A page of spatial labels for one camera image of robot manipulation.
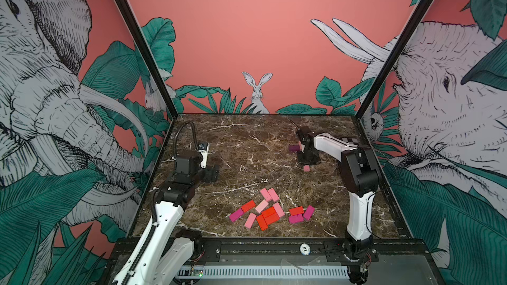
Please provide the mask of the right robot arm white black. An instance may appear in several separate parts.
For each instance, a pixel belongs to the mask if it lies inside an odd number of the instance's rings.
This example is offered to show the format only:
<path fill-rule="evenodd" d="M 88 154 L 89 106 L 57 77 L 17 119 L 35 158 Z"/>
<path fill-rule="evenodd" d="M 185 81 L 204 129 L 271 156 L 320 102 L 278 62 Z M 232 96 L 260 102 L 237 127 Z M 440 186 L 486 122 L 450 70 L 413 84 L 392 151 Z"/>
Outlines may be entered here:
<path fill-rule="evenodd" d="M 368 146 L 351 144 L 329 133 L 317 134 L 306 126 L 297 129 L 297 137 L 301 144 L 297 152 L 301 165 L 318 164 L 319 153 L 326 153 L 339 162 L 341 179 L 349 192 L 349 222 L 343 248 L 349 261 L 362 261 L 373 246 L 372 203 L 382 176 L 375 154 Z"/>

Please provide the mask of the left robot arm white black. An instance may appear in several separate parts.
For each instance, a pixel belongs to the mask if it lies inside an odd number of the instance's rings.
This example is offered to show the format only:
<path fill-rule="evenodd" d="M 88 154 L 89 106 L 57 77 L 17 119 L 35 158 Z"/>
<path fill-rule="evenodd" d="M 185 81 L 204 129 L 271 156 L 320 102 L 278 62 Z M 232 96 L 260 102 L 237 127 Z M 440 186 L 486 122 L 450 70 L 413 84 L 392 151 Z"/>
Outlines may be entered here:
<path fill-rule="evenodd" d="M 135 249 L 109 284 L 171 284 L 193 256 L 197 236 L 177 237 L 166 245 L 195 195 L 199 182 L 216 182 L 219 169 L 207 166 L 209 149 L 185 150 L 175 157 L 175 169 L 153 191 L 151 219 Z"/>

